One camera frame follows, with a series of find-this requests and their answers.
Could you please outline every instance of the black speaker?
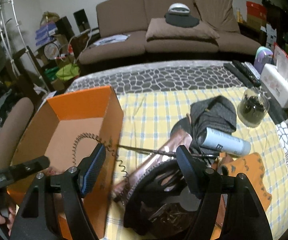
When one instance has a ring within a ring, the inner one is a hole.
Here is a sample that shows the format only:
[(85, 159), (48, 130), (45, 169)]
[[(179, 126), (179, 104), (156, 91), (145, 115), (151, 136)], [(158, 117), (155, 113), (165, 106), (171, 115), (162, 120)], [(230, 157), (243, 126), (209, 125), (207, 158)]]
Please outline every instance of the black speaker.
[(72, 25), (66, 16), (59, 19), (55, 25), (57, 26), (58, 33), (65, 35), (68, 41), (74, 36)]
[(84, 9), (73, 13), (73, 15), (80, 32), (90, 29), (90, 24), (88, 23)]

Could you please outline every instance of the yellow plaid tablecloth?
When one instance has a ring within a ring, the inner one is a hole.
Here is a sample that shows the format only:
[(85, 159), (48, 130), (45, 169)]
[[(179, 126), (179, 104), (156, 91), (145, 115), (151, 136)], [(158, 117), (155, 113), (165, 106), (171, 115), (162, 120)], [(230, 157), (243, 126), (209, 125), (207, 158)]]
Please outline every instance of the yellow plaid tablecloth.
[[(159, 149), (168, 140), (173, 125), (190, 112), (192, 103), (223, 95), (230, 99), (237, 109), (244, 91), (245, 88), (227, 88), (119, 96), (124, 111), (120, 143), (133, 147)], [(278, 239), (288, 228), (288, 169), (275, 125), (269, 115), (266, 115), (257, 128), (246, 127), (237, 117), (237, 131), (233, 135), (250, 141), (251, 152), (258, 152), (262, 156), (265, 165), (263, 182), (266, 190), (272, 194), (272, 202), (266, 215), (273, 238)], [(128, 172), (136, 169), (146, 157), (125, 149), (120, 149), (119, 154)], [(116, 166), (115, 182), (121, 181), (122, 176), (123, 173)], [(114, 202), (111, 203), (108, 213), (105, 239), (143, 239), (131, 229), (123, 227), (123, 212)]]

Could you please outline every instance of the white metal stand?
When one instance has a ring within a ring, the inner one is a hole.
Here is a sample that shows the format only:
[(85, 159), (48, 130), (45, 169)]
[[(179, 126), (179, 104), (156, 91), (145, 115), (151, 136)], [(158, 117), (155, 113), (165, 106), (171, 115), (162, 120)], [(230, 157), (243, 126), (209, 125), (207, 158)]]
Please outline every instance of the white metal stand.
[(27, 49), (27, 46), (24, 42), (24, 39), (23, 39), (23, 36), (22, 36), (22, 33), (21, 33), (21, 30), (20, 30), (20, 27), (19, 27), (19, 23), (17, 21), (17, 16), (15, 14), (15, 8), (14, 8), (14, 0), (0, 0), (0, 35), (1, 35), (1, 39), (2, 39), (2, 43), (3, 43), (3, 46), (5, 47), (5, 50), (7, 52), (7, 56), (9, 57), (10, 61), (11, 61), (11, 65), (12, 65), (12, 70), (14, 72), (14, 75), (16, 77), (18, 77), (20, 75), (20, 72), (19, 70), (17, 69), (16, 65), (15, 65), (15, 62), (14, 62), (14, 59), (13, 59), (13, 54), (12, 54), (12, 50), (11, 50), (11, 46), (10, 46), (10, 40), (9, 40), (9, 35), (8, 35), (8, 32), (7, 32), (7, 29), (6, 29), (6, 25), (5, 25), (5, 21), (4, 21), (4, 17), (3, 17), (3, 12), (2, 12), (2, 5), (3, 4), (6, 4), (6, 3), (9, 3), (12, 5), (12, 10), (13, 10), (13, 15), (14, 15), (14, 19), (15, 19), (15, 23), (16, 23), (16, 26), (17, 26), (17, 29), (20, 33), (20, 37), (21, 37), (21, 40), (23, 42), (23, 45), (25, 47), (25, 52), (26, 54), (28, 55), (30, 61), (32, 62), (35, 70), (36, 70), (36, 73), (39, 75), (39, 79), (43, 82), (43, 84), (45, 85), (45, 89), (49, 92), (49, 88), (46, 84), (46, 82), (44, 81), (43, 77), (41, 76), (40, 72), (38, 71), (38, 69), (36, 68), (36, 65), (34, 64), (34, 61), (29, 53), (29, 50)]

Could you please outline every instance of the orange cloth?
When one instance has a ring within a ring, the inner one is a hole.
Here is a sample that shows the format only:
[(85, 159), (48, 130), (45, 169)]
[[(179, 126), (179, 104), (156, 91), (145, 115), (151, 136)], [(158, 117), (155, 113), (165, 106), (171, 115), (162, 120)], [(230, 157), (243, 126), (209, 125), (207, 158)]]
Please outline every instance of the orange cloth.
[[(267, 211), (269, 205), (271, 204), (271, 194), (269, 194), (263, 184), (263, 177), (265, 173), (265, 168), (263, 161), (258, 153), (252, 153), (245, 157), (238, 158), (232, 161), (231, 156), (227, 155), (224, 157), (220, 163), (222, 165), (223, 172), (225, 175), (236, 177), (238, 173), (244, 173), (247, 175), (249, 181), (252, 183), (253, 188), (264, 208)], [(218, 213), (217, 224), (221, 224), (219, 221), (223, 220), (223, 214)], [(211, 240), (218, 239), (220, 237), (221, 228), (216, 225), (211, 237)]]

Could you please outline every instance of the black remote control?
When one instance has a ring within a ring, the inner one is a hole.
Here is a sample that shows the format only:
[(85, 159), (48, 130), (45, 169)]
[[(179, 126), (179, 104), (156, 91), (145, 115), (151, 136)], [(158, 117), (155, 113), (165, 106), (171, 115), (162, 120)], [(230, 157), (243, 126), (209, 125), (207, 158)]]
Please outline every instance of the black remote control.
[(244, 66), (238, 60), (232, 60), (231, 62), (235, 68), (237, 68), (240, 72), (242, 72), (253, 83), (254, 87), (261, 86), (260, 81), (255, 77), (255, 75), (252, 73), (252, 71), (250, 71), (248, 67)]

